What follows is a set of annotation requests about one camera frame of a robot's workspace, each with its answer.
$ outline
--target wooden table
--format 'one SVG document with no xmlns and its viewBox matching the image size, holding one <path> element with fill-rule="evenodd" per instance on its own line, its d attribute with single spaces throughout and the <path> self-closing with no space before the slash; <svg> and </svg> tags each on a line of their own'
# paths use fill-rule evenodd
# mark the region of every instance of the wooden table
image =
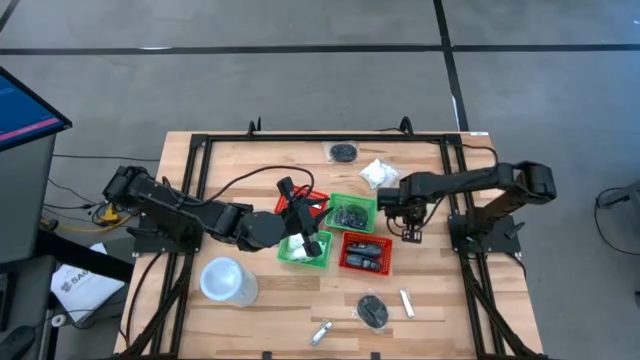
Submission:
<svg viewBox="0 0 640 360">
<path fill-rule="evenodd" d="M 166 176 L 178 189 L 182 185 L 190 137 L 189 132 L 167 134 L 158 170 L 157 178 Z M 462 139 L 470 145 L 492 146 L 486 135 L 463 133 Z M 361 142 L 359 150 L 354 163 L 333 165 L 327 162 L 319 142 L 215 143 L 205 198 L 233 178 L 266 165 L 298 165 L 313 172 L 316 190 L 369 197 L 375 197 L 375 192 L 358 173 L 376 158 L 392 163 L 402 176 L 416 171 L 443 172 L 436 145 Z M 455 159 L 453 149 L 450 152 Z M 493 157 L 486 150 L 465 149 L 465 157 L 469 169 L 493 164 Z M 201 159 L 199 154 L 191 194 L 195 193 Z M 220 199 L 273 211 L 278 199 L 276 182 L 284 176 L 291 176 L 296 184 L 308 181 L 304 173 L 297 171 L 266 171 L 237 183 Z M 496 190 L 481 191 L 474 197 L 477 205 L 482 206 L 499 194 Z M 389 234 L 383 213 L 378 213 L 375 234 L 393 239 L 389 277 L 339 268 L 342 231 L 336 229 L 326 229 L 333 233 L 333 242 L 325 270 L 279 262 L 277 248 L 243 253 L 205 236 L 201 252 L 195 257 L 180 358 L 259 358 L 263 351 L 272 351 L 274 358 L 368 358 L 373 351 L 381 352 L 383 358 L 474 358 L 459 260 L 451 250 L 446 226 L 449 211 L 449 206 L 438 209 L 423 230 L 422 244 L 402 242 Z M 260 292 L 255 304 L 235 308 L 215 303 L 202 294 L 200 273 L 218 256 L 237 259 L 257 276 Z M 137 259 L 131 289 L 138 284 L 152 257 Z M 158 306 L 166 258 L 158 260 L 141 288 L 132 320 L 133 338 Z M 491 255 L 488 261 L 498 309 L 525 344 L 541 352 L 522 269 L 503 255 Z M 398 292 L 401 288 L 407 288 L 411 294 L 416 313 L 413 319 L 405 315 Z M 382 334 L 375 334 L 352 315 L 355 304 L 368 289 L 380 295 L 391 310 L 391 320 Z M 488 320 L 483 311 L 481 314 L 487 351 L 492 351 Z M 163 351 L 169 348 L 173 319 L 170 313 Z M 310 346 L 312 334 L 325 319 L 333 321 L 333 329 L 320 344 Z M 124 341 L 119 338 L 116 351 L 123 348 Z"/>
</svg>

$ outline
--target monitor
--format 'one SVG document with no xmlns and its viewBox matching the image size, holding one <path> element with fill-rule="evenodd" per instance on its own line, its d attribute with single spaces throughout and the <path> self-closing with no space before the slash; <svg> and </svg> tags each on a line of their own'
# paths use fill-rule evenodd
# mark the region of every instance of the monitor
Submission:
<svg viewBox="0 0 640 360">
<path fill-rule="evenodd" d="M 0 151 L 71 125 L 69 119 L 0 67 Z"/>
</svg>

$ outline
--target red container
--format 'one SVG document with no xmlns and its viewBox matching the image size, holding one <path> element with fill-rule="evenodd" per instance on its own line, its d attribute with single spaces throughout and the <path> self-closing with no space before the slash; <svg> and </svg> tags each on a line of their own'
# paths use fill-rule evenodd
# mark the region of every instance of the red container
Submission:
<svg viewBox="0 0 640 360">
<path fill-rule="evenodd" d="M 359 269 L 347 265 L 347 245 L 352 243 L 371 243 L 376 244 L 382 248 L 382 255 L 377 262 L 380 263 L 380 272 L 371 270 Z M 342 251 L 340 252 L 340 267 L 351 270 L 360 270 L 370 274 L 389 276 L 391 270 L 391 239 L 373 236 L 369 234 L 352 233 L 345 231 L 342 235 Z"/>
<path fill-rule="evenodd" d="M 300 186 L 297 186 L 297 185 L 293 186 L 293 192 L 294 193 L 296 191 L 298 191 L 298 189 L 300 189 Z M 309 191 L 309 189 L 305 188 L 304 190 L 302 190 L 300 192 L 300 194 L 306 194 L 308 191 Z M 311 195 L 309 195 L 309 199 L 329 199 L 329 195 L 323 194 L 323 193 L 318 192 L 318 191 L 312 191 Z M 311 215 L 316 216 L 316 215 L 320 214 L 321 212 L 323 212 L 327 208 L 327 203 L 328 202 L 329 202 L 329 200 L 323 202 L 322 204 L 318 204 L 317 207 L 316 206 L 312 206 L 311 207 Z M 276 214 L 280 214 L 282 212 L 282 210 L 284 210 L 285 207 L 287 207 L 287 199 L 285 199 L 284 196 L 280 196 L 280 199 L 278 199 L 278 203 L 276 204 L 276 208 L 273 211 Z"/>
</svg>

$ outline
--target plastic cup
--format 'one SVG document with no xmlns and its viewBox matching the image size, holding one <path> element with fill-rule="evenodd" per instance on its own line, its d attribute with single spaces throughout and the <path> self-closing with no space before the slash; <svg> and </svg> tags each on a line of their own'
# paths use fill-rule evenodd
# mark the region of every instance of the plastic cup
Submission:
<svg viewBox="0 0 640 360">
<path fill-rule="evenodd" d="M 258 297 L 258 281 L 239 262 L 219 257 L 200 274 L 200 289 L 206 297 L 237 306 L 251 305 Z"/>
</svg>

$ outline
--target concrete floor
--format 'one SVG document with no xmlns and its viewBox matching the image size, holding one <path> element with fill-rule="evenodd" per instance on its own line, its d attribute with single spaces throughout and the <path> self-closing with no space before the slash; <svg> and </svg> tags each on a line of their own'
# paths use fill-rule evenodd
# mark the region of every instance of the concrete floor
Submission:
<svg viewBox="0 0 640 360">
<path fill-rule="evenodd" d="M 637 1 L 444 5 L 454 45 L 640 43 Z M 439 41 L 424 0 L 21 0 L 0 33 L 0 48 Z M 489 131 L 502 160 L 554 170 L 558 199 L 516 215 L 527 223 L 521 242 L 546 353 L 640 358 L 640 259 L 606 247 L 593 222 L 601 189 L 640 179 L 640 53 L 458 53 L 455 61 L 470 129 Z M 3 56 L 0 65 L 74 121 L 58 153 L 154 158 L 166 131 L 243 130 L 258 116 L 266 130 L 376 129 L 403 115 L 419 130 L 457 128 L 438 52 Z M 126 163 L 55 159 L 51 178 L 97 200 Z M 76 203 L 56 188 L 47 201 Z M 634 216 L 626 204 L 600 214 L 612 242 L 640 252 Z M 68 234 L 85 244 L 121 236 Z M 63 329 L 57 358 L 108 356 L 117 324 Z"/>
</svg>

